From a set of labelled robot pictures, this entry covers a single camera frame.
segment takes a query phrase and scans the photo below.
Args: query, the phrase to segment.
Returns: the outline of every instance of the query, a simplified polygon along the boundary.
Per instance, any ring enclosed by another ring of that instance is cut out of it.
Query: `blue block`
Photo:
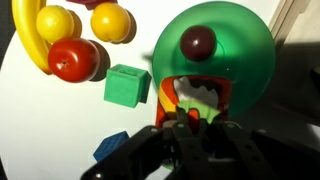
[[[94,158],[97,162],[101,161],[122,145],[127,139],[129,139],[129,136],[126,131],[105,138],[94,152]]]

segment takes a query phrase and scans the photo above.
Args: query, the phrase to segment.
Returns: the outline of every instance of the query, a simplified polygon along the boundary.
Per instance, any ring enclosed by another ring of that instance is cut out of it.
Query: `white table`
[[[183,10],[204,0],[118,0],[137,22],[135,39],[113,45],[92,33],[85,6],[65,0],[47,4],[72,9],[83,23],[82,37],[101,43],[111,66],[118,63],[148,70],[151,55],[165,26]],[[268,25],[278,0],[231,0],[257,13]],[[96,161],[93,152],[100,142],[115,133],[132,136],[154,124],[157,93],[151,84],[146,104],[127,108],[103,100],[104,80],[71,84],[40,71],[25,52],[15,33],[0,72],[0,156],[10,180],[73,180]],[[162,179],[160,169],[150,179]]]

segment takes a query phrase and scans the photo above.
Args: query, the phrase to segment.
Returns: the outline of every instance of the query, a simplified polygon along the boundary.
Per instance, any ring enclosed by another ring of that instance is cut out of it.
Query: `green block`
[[[118,64],[107,70],[104,100],[134,108],[146,98],[150,77],[148,71]]]

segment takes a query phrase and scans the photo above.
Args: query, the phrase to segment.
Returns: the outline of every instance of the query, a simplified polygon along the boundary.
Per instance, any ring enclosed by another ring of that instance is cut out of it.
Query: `lemon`
[[[37,31],[49,43],[71,37],[74,32],[72,14],[62,6],[49,5],[40,10],[37,15]]]
[[[117,3],[99,4],[91,16],[91,29],[104,42],[121,42],[130,32],[131,19],[123,7]]]

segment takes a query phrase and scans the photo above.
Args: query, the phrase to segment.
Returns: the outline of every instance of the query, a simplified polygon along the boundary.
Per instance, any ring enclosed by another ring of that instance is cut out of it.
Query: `banana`
[[[38,12],[46,3],[46,0],[12,0],[12,14],[16,31],[29,57],[44,73],[50,75],[50,44],[41,38],[36,28]]]

